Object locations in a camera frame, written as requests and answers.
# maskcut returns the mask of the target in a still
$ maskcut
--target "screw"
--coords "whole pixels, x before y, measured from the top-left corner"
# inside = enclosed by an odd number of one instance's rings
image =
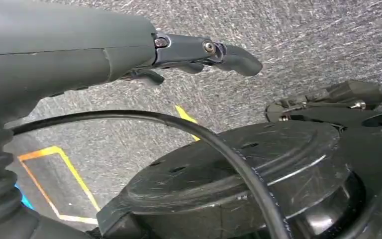
[[[365,110],[367,104],[364,101],[355,101],[354,104],[350,107],[351,109],[360,109]]]
[[[279,117],[279,121],[288,121],[290,118],[288,116],[281,116]]]
[[[203,48],[210,55],[213,55],[216,52],[216,46],[212,41],[203,42]]]
[[[156,46],[156,48],[161,48],[161,47],[167,47],[169,43],[166,39],[159,37],[154,40],[154,45]]]

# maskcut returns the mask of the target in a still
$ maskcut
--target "yellow tape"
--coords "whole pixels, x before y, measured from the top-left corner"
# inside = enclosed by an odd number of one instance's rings
[[[55,150],[56,153],[58,153],[62,157],[62,159],[64,160],[64,162],[67,165],[68,169],[71,171],[72,175],[75,177],[75,179],[77,180],[78,184],[81,186],[81,188],[83,189],[84,193],[87,195],[87,197],[89,198],[90,202],[93,204],[94,208],[97,211],[100,211],[100,207],[97,205],[97,202],[96,202],[95,198],[93,197],[93,194],[90,192],[89,188],[86,186],[86,184],[84,183],[83,179],[80,177],[80,175],[78,174],[76,169],[73,167],[70,159],[65,154],[65,152],[61,148],[56,147],[56,146],[53,146],[52,148]]]
[[[175,106],[175,108],[177,109],[177,111],[178,111],[178,113],[179,113],[179,116],[180,116],[181,118],[183,118],[183,119],[185,119],[185,120],[188,120],[188,121],[191,121],[191,122],[193,122],[193,123],[197,123],[197,121],[196,121],[195,119],[191,118],[191,116],[189,116],[189,115],[187,114],[187,112],[185,112],[185,110],[182,109],[182,107],[180,107],[180,106]],[[199,140],[200,140],[200,139],[199,139],[197,136],[195,136],[195,135],[192,135],[192,137],[193,137],[196,141],[199,141]]]

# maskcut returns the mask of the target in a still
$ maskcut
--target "gray carpet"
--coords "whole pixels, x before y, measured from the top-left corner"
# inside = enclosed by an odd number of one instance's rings
[[[223,131],[264,121],[266,103],[284,96],[346,80],[382,84],[382,0],[53,2],[142,15],[166,33],[210,36],[245,47],[265,67],[249,78],[217,69],[198,75],[166,70],[162,74],[167,80],[159,87],[118,81],[68,92],[41,101],[25,121],[109,109],[178,115],[175,105],[180,105],[201,125]],[[139,169],[191,141],[189,135],[159,125],[93,121],[22,136],[9,148],[19,155],[52,145],[61,147],[103,206]],[[52,192],[60,211],[84,217],[95,214],[60,159],[47,158],[30,166],[33,173],[41,174],[45,190]],[[38,205],[36,209],[54,217],[23,168],[17,164],[13,168],[20,174],[23,191]]]

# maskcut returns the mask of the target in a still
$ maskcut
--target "black cable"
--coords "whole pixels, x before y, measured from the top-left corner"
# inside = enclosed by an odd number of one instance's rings
[[[167,126],[174,127],[196,135],[207,144],[215,148],[217,151],[219,151],[221,154],[223,154],[223,156],[242,177],[262,211],[271,238],[293,238],[286,218],[281,213],[273,193],[270,192],[266,182],[261,177],[261,175],[247,163],[247,159],[238,150],[229,147],[215,133],[196,123],[178,117],[155,112],[117,110],[84,112],[72,115],[58,116],[26,123],[13,127],[11,130],[14,132],[14,135],[19,135],[22,133],[65,123],[104,119],[150,121],[165,124]]]

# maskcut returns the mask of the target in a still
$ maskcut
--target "metal bolt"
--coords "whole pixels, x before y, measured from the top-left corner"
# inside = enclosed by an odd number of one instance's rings
[[[290,118],[288,116],[281,116],[279,117],[279,121],[288,121]]]
[[[154,45],[156,46],[156,48],[161,48],[161,47],[167,47],[169,43],[166,39],[159,37],[154,40]]]
[[[203,42],[203,48],[210,55],[216,52],[216,46],[214,45],[212,41]]]
[[[364,101],[355,101],[354,104],[350,107],[351,109],[360,109],[365,110],[367,104]]]

